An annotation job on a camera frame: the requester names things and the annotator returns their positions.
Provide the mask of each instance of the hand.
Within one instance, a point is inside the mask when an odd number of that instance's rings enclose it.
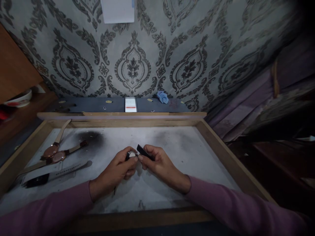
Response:
[[[128,180],[135,174],[138,158],[132,157],[125,161],[127,152],[130,151],[137,153],[132,147],[126,147],[116,154],[96,179],[90,181],[90,195],[93,202],[110,194],[123,179]]]
[[[138,155],[144,170],[149,168],[164,183],[180,193],[186,194],[190,191],[189,177],[174,166],[163,148],[146,144],[143,149],[155,157],[155,161],[151,161],[146,156]]]

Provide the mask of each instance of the shelf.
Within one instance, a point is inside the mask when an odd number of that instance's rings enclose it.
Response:
[[[17,108],[13,113],[13,118],[0,125],[0,145],[15,136],[24,129],[34,118],[37,113],[43,111],[57,96],[54,92],[34,93],[30,103],[21,108]]]

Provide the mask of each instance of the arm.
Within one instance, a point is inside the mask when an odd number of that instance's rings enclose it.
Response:
[[[93,202],[111,193],[122,179],[135,173],[138,158],[125,162],[131,147],[121,150],[106,169],[94,180],[34,201],[0,217],[1,235],[56,235],[77,215],[90,210]]]
[[[307,223],[297,213],[222,185],[211,184],[181,173],[160,147],[145,145],[155,156],[139,155],[142,168],[149,168],[169,187],[211,212],[229,228],[245,235],[304,235]]]
[[[55,235],[74,216],[92,208],[89,181],[0,217],[3,235]]]
[[[211,212],[221,223],[245,235],[306,235],[299,214],[225,186],[189,177],[187,198]]]

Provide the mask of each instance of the pink sleeve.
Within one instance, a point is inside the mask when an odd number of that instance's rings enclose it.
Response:
[[[306,235],[307,218],[225,186],[189,177],[187,198],[211,212],[221,223],[245,235]]]
[[[0,217],[1,235],[56,235],[66,223],[92,205],[87,181]]]

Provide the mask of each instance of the watch face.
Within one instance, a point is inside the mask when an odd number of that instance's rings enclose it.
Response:
[[[57,162],[60,162],[60,161],[63,161],[63,159],[65,159],[66,157],[66,154],[64,151],[60,151],[60,152],[57,152],[53,158],[52,158],[52,162],[55,164]]]
[[[49,158],[58,151],[58,146],[52,145],[44,151],[43,157]]]
[[[128,153],[129,153],[129,158],[136,156],[136,153],[134,151],[130,151]]]

